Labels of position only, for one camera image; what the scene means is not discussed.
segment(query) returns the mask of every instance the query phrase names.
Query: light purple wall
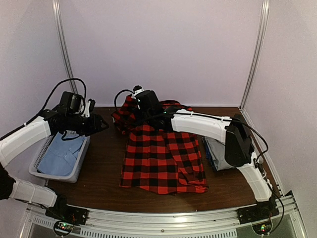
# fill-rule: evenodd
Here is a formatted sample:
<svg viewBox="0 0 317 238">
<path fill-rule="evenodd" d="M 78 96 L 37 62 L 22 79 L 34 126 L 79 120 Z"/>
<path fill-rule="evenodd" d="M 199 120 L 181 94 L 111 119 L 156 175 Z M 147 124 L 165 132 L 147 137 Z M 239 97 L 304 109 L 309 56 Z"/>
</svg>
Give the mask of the light purple wall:
<svg viewBox="0 0 317 238">
<path fill-rule="evenodd" d="M 271 1 L 246 111 L 292 190 L 309 237 L 317 221 L 317 1 Z"/>
<path fill-rule="evenodd" d="M 136 84 L 161 100 L 239 105 L 261 7 L 261 0 L 61 1 L 74 75 L 99 106 L 113 106 L 117 92 Z"/>
<path fill-rule="evenodd" d="M 44 104 L 58 81 L 66 78 L 51 0 L 2 0 L 0 2 L 0 136 L 30 119 Z M 52 97 L 49 107 L 59 102 L 66 84 Z M 19 155 L 7 170 L 34 183 L 28 167 L 39 145 Z M 26 205 L 0 201 L 1 237 L 16 237 Z"/>
</svg>

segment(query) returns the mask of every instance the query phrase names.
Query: laundry basket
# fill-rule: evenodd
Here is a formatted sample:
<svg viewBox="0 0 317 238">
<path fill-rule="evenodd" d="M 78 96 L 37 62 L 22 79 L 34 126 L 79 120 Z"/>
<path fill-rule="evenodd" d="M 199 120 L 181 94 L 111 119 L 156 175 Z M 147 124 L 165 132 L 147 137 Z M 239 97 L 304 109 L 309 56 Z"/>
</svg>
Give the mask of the laundry basket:
<svg viewBox="0 0 317 238">
<path fill-rule="evenodd" d="M 78 136 L 78 134 L 76 134 L 74 131 L 68 131 L 67 134 L 71 134 L 73 136 Z M 43 156 L 45 155 L 46 150 L 48 149 L 49 145 L 51 144 L 53 138 L 54 138 L 54 136 L 51 135 L 46 139 L 44 145 L 37 153 L 37 156 L 33 159 L 32 163 L 30 164 L 29 173 L 34 175 L 34 176 L 45 178 L 45 179 L 51 179 L 51 180 L 62 181 L 62 182 L 71 182 L 71 183 L 77 182 L 78 176 L 80 173 L 80 169 L 81 169 L 81 166 L 83 165 L 84 158 L 85 158 L 85 155 L 86 155 L 89 143 L 90 143 L 90 136 L 85 137 L 85 140 L 84 140 L 84 142 L 80 148 L 80 151 L 78 153 L 78 157 L 77 157 L 75 166 L 73 168 L 73 171 L 68 176 L 46 175 L 43 173 L 39 173 L 37 171 L 37 168 L 38 168 Z"/>
</svg>

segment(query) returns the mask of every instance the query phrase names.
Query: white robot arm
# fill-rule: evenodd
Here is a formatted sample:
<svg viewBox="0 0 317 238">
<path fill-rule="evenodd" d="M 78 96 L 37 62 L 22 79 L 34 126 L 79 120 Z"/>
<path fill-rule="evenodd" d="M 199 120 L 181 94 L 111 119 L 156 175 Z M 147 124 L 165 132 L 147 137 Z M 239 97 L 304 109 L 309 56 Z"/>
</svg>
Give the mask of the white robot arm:
<svg viewBox="0 0 317 238">
<path fill-rule="evenodd" d="M 143 119 L 138 123 L 148 122 L 156 129 L 189 132 L 214 138 L 225 144 L 225 160 L 236 167 L 251 187 L 257 205 L 239 209 L 241 223 L 266 219 L 278 214 L 272 185 L 266 177 L 263 160 L 257 156 L 252 144 L 250 128 L 241 115 L 217 117 L 200 114 L 179 107 L 163 109 L 152 90 L 136 86 L 133 97 Z"/>
<path fill-rule="evenodd" d="M 176 111 L 174 117 L 171 119 L 172 128 L 174 131 L 190 132 L 202 136 L 211 137 L 222 143 L 226 143 L 227 128 L 230 126 L 232 118 L 230 117 L 216 117 L 211 115 L 204 115 L 194 113 L 181 109 Z M 230 146 L 226 146 L 227 150 L 234 150 Z M 256 166 L 257 155 L 255 151 L 252 151 L 250 160 L 239 163 L 239 155 L 233 155 L 233 161 L 226 154 L 226 161 L 237 167 L 237 169 L 243 174 L 248 184 L 250 185 L 255 199 L 258 202 L 269 201 L 272 196 L 272 192 L 267 186 L 269 180 L 266 179 L 266 173 L 261 171 Z"/>
<path fill-rule="evenodd" d="M 29 123 L 0 139 L 0 200 L 14 198 L 37 203 L 54 208 L 54 213 L 60 217 L 67 217 L 66 198 L 47 187 L 12 178 L 4 168 L 25 149 L 57 132 L 66 135 L 71 130 L 89 136 L 107 129 L 103 118 L 93 113 L 95 101 L 83 100 L 81 95 L 64 92 L 60 103 L 52 110 L 41 110 Z"/>
</svg>

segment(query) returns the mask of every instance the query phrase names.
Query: wooden table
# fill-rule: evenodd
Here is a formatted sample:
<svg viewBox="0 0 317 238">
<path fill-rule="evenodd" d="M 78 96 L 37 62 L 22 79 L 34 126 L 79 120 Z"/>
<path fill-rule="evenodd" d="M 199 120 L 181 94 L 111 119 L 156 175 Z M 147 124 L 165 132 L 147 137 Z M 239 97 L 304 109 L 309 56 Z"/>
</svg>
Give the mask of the wooden table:
<svg viewBox="0 0 317 238">
<path fill-rule="evenodd" d="M 112 121 L 114 108 L 97 108 L 96 113 Z M 194 108 L 196 112 L 233 116 L 238 108 Z M 49 187 L 64 194 L 70 205 L 122 212 L 190 212 L 223 209 L 255 203 L 253 192 L 237 169 L 213 172 L 206 160 L 202 142 L 200 148 L 209 185 L 204 194 L 184 193 L 157 195 L 137 187 L 119 187 L 121 167 L 128 136 L 122 135 L 113 124 L 91 136 L 79 179 L 76 183 L 50 181 Z M 274 181 L 267 166 L 268 178 Z"/>
</svg>

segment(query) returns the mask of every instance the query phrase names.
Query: red plaid shirt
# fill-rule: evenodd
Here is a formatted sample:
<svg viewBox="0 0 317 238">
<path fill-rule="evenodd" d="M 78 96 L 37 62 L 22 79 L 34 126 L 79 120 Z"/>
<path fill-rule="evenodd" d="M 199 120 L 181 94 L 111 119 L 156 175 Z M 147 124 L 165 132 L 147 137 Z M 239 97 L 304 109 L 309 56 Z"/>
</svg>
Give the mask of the red plaid shirt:
<svg viewBox="0 0 317 238">
<path fill-rule="evenodd" d="M 179 105 L 176 101 L 161 103 L 164 108 Z M 206 192 L 197 136 L 155 130 L 146 122 L 134 127 L 136 109 L 136 101 L 128 96 L 121 109 L 112 114 L 115 126 L 123 134 L 129 132 L 120 186 L 137 186 L 157 194 Z"/>
</svg>

